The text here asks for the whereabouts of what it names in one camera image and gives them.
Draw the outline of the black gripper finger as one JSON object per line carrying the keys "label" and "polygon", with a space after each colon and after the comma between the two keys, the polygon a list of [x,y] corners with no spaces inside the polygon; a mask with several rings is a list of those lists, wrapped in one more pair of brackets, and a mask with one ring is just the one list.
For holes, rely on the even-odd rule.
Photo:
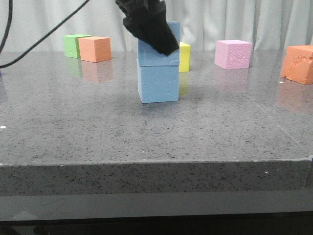
{"label": "black gripper finger", "polygon": [[124,27],[136,38],[146,42],[166,56],[179,48],[166,22],[166,3],[163,0],[117,0],[125,14]]}

